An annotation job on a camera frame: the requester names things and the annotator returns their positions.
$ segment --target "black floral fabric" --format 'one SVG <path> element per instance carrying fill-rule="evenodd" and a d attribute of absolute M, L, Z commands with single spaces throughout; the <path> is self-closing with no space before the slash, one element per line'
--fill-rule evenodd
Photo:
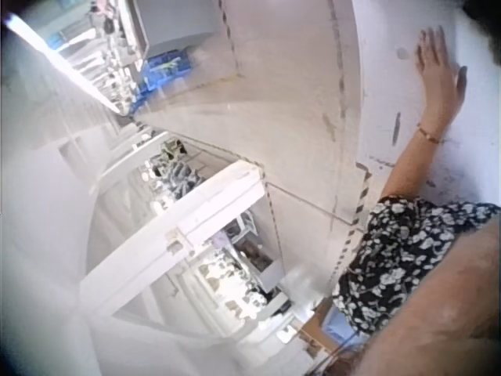
<path fill-rule="evenodd" d="M 334 304 L 357 333 L 373 334 L 398 312 L 459 234 L 479 229 L 498 212 L 494 204 L 438 207 L 420 198 L 381 199 L 355 259 L 334 288 Z"/>

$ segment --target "fingers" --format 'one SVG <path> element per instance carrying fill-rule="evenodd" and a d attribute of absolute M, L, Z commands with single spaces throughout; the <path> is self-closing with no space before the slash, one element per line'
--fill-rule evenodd
<path fill-rule="evenodd" d="M 435 52 L 437 61 L 442 65 L 449 65 L 449 53 L 447 52 L 447 45 L 445 43 L 445 33 L 442 26 L 440 26 L 435 35 Z"/>
<path fill-rule="evenodd" d="M 423 61 L 423 56 L 422 56 L 420 45 L 416 46 L 416 50 L 414 51 L 414 60 L 415 60 L 417 71 L 420 74 L 422 74 L 424 71 L 424 61 Z"/>
<path fill-rule="evenodd" d="M 461 99 L 461 103 L 464 101 L 464 97 L 467 91 L 467 67 L 461 67 L 460 72 L 457 75 L 457 93 Z"/>
<path fill-rule="evenodd" d="M 420 47 L 422 51 L 424 64 L 436 64 L 437 55 L 435 53 L 435 38 L 434 32 L 431 28 L 426 31 L 421 31 Z"/>

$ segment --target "bracelet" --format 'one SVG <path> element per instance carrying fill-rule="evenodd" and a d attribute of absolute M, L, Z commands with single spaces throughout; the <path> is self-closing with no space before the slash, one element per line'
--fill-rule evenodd
<path fill-rule="evenodd" d="M 422 129 L 421 124 L 418 124 L 417 128 L 419 129 L 421 134 L 424 136 L 424 138 L 427 139 L 428 141 L 430 141 L 431 143 L 436 143 L 437 145 L 442 145 L 444 143 L 440 139 L 434 138 L 430 133 L 428 133 L 424 129 Z"/>

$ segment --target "light fixture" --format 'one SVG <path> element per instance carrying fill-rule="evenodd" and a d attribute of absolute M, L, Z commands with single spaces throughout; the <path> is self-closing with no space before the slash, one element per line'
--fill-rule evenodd
<path fill-rule="evenodd" d="M 120 110 L 107 99 L 87 78 L 78 73 L 59 53 L 50 49 L 40 35 L 34 32 L 23 20 L 10 13 L 5 25 L 28 42 L 32 47 L 40 51 L 58 70 L 64 73 L 75 85 L 84 92 L 101 102 L 113 112 L 119 114 Z"/>
<path fill-rule="evenodd" d="M 56 49 L 56 51 L 57 52 L 63 51 L 64 49 L 70 47 L 71 45 L 76 45 L 78 42 L 83 42 L 87 39 L 94 39 L 95 37 L 96 37 L 96 29 L 93 27 L 92 29 L 88 29 L 87 31 L 84 31 L 80 35 L 71 39 L 69 42 L 61 45 L 58 49 Z"/>

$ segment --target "white pillar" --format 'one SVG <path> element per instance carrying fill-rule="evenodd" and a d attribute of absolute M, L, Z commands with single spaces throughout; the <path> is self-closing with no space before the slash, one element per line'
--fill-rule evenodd
<path fill-rule="evenodd" d="M 264 195 L 259 167 L 245 161 L 231 164 L 176 201 L 94 268 L 81 282 L 82 308 L 114 314 Z"/>

